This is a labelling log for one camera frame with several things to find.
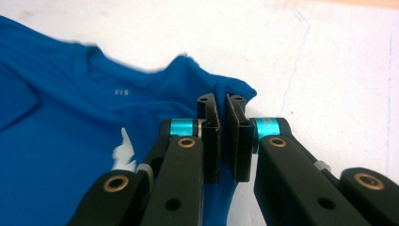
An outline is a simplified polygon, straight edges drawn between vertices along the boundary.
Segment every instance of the blue t-shirt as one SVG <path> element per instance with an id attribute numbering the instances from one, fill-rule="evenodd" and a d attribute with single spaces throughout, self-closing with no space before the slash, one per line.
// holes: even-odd
<path id="1" fill-rule="evenodd" d="M 65 225 L 94 181 L 114 165 L 126 128 L 137 164 L 163 119 L 196 118 L 213 92 L 250 100 L 245 82 L 209 74 L 190 57 L 144 73 L 95 46 L 54 40 L 0 17 L 0 225 Z M 205 187 L 204 224 L 226 224 L 235 184 Z"/>

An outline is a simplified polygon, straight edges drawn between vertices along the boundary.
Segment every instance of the screw hole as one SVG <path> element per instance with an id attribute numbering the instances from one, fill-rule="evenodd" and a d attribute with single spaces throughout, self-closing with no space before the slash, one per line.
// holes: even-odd
<path id="1" fill-rule="evenodd" d="M 325 209 L 332 210 L 335 208 L 334 202 L 332 202 L 331 200 L 329 200 L 327 198 L 319 198 L 317 200 L 317 202 L 319 203 L 319 205 L 321 205 Z"/>
<path id="2" fill-rule="evenodd" d="M 367 173 L 357 173 L 355 174 L 355 180 L 361 185 L 372 190 L 382 190 L 384 189 L 384 183 L 373 175 Z"/>
<path id="3" fill-rule="evenodd" d="M 182 148 L 191 148 L 196 144 L 196 141 L 192 138 L 183 138 L 178 141 L 178 144 Z"/>
<path id="4" fill-rule="evenodd" d="M 182 203 L 178 199 L 170 199 L 165 202 L 165 207 L 170 211 L 178 210 L 182 206 Z"/>
<path id="5" fill-rule="evenodd" d="M 127 178 L 127 176 L 115 175 L 108 178 L 108 180 L 105 181 L 104 190 L 107 192 L 117 192 L 127 187 L 128 183 L 129 183 L 129 178 Z"/>
<path id="6" fill-rule="evenodd" d="M 284 139 L 278 138 L 278 137 L 273 137 L 269 139 L 269 143 L 273 146 L 283 148 L 287 145 L 287 142 L 285 142 Z"/>

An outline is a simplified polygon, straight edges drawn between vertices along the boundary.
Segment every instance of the white print on shirt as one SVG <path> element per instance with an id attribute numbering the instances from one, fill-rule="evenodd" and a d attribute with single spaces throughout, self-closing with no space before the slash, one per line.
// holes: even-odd
<path id="1" fill-rule="evenodd" d="M 128 89 L 115 89 L 116 96 L 129 96 L 130 90 Z"/>
<path id="2" fill-rule="evenodd" d="M 121 132 L 123 141 L 112 153 L 112 157 L 115 159 L 112 170 L 129 170 L 134 172 L 136 170 L 136 161 L 132 161 L 132 158 L 135 156 L 135 151 L 124 127 L 121 128 Z"/>

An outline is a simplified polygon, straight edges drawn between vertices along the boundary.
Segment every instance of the blue anodized part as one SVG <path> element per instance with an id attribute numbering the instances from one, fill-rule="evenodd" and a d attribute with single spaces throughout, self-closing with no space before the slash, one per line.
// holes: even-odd
<path id="1" fill-rule="evenodd" d="M 170 123 L 170 134 L 194 136 L 193 119 L 173 119 Z"/>
<path id="2" fill-rule="evenodd" d="M 279 135 L 279 123 L 276 118 L 256 118 L 255 121 L 258 129 L 258 140 L 261 140 L 264 136 Z"/>

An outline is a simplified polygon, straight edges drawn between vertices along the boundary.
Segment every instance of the white background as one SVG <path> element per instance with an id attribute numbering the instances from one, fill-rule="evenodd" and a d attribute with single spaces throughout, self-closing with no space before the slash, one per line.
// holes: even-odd
<path id="1" fill-rule="evenodd" d="M 0 0 L 0 14 L 56 39 L 94 43 L 144 71 L 187 53 L 209 73 L 248 82 L 258 96 L 247 115 L 286 118 L 337 177 L 364 167 L 399 183 L 397 5 Z M 252 184 L 238 187 L 229 225 L 264 225 Z"/>

